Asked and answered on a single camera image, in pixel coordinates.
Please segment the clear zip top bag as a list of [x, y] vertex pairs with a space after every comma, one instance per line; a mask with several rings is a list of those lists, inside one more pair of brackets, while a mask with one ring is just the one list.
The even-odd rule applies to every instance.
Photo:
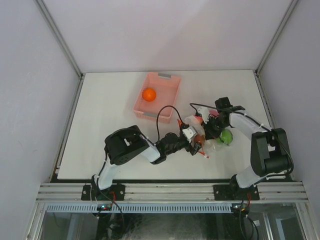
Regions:
[[215, 153], [225, 146], [229, 146], [234, 139], [232, 132], [219, 122], [217, 110], [199, 107], [194, 115], [178, 120], [179, 128], [188, 125], [183, 135], [191, 146], [198, 148], [198, 153], [205, 158], [212, 158]]

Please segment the fake orange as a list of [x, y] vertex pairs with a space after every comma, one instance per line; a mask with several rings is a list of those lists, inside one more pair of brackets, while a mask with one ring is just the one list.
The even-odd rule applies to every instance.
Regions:
[[142, 92], [142, 99], [147, 102], [152, 102], [156, 99], [157, 93], [153, 88], [145, 88]]

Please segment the fake brown pink fruit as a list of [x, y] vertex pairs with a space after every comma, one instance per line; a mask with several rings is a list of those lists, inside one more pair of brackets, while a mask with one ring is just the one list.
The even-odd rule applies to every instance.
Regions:
[[206, 139], [205, 139], [205, 137], [204, 137], [203, 135], [197, 134], [197, 135], [194, 137], [194, 143], [198, 143], [198, 144], [200, 144], [201, 146], [204, 145], [205, 141], [206, 141]]

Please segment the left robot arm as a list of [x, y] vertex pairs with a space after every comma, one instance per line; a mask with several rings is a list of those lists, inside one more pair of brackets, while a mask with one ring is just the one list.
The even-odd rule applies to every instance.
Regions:
[[197, 136], [196, 130], [184, 123], [180, 126], [179, 135], [169, 132], [156, 143], [151, 142], [137, 125], [115, 131], [104, 140], [105, 159], [98, 173], [91, 177], [90, 198], [108, 199], [119, 166], [137, 156], [146, 158], [153, 165], [164, 162], [167, 156], [183, 149], [194, 156], [203, 148], [202, 141], [196, 140]]

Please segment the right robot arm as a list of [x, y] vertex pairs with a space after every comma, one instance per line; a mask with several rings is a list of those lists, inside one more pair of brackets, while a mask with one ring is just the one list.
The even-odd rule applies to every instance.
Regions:
[[282, 128], [270, 128], [250, 116], [244, 107], [234, 106], [228, 97], [215, 101], [211, 106], [201, 106], [197, 112], [208, 139], [219, 139], [228, 127], [235, 128], [250, 140], [250, 164], [233, 175], [228, 184], [213, 186], [218, 201], [259, 200], [257, 184], [272, 177], [286, 177], [293, 172], [287, 134]]

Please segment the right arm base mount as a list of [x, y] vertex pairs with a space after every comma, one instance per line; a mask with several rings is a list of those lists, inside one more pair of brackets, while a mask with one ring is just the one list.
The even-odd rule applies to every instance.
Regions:
[[214, 199], [216, 201], [241, 201], [260, 200], [258, 187], [250, 186], [248, 188], [231, 187], [230, 184], [213, 185]]

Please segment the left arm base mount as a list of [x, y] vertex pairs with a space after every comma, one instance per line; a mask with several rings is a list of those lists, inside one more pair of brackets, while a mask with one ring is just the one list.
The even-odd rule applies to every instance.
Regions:
[[82, 188], [82, 201], [102, 201], [111, 199], [113, 201], [123, 201], [125, 198], [126, 186], [124, 184], [113, 184], [111, 187], [99, 191], [96, 186], [86, 184]]

